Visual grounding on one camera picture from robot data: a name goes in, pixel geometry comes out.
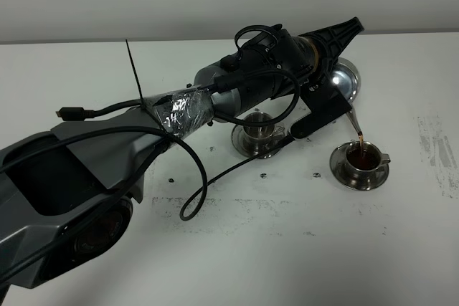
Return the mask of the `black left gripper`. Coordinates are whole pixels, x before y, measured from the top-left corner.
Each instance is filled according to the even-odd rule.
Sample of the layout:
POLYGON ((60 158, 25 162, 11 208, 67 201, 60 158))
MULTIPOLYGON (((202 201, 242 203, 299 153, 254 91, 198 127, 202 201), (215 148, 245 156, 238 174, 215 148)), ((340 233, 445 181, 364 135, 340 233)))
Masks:
POLYGON ((306 101, 308 88, 320 85, 362 31, 356 16, 298 36, 282 26, 244 27, 234 37, 237 51, 229 56, 229 75, 238 79, 229 94, 240 102, 292 95, 293 82, 277 73, 283 70, 296 78, 301 86, 300 99, 306 101))

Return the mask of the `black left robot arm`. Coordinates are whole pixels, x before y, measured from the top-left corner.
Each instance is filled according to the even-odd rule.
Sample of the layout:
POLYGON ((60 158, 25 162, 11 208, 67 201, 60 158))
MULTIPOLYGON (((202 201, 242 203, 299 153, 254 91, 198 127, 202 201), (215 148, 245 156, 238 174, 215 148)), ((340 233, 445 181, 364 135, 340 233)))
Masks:
POLYGON ((276 24, 197 72, 192 85, 100 112, 63 108, 62 122, 1 151, 1 283, 33 288, 89 261, 123 235, 143 175, 172 145, 217 120, 240 123, 261 102, 291 95, 309 114, 282 144, 308 137, 351 109, 332 80, 363 31, 357 18, 297 37, 276 24))

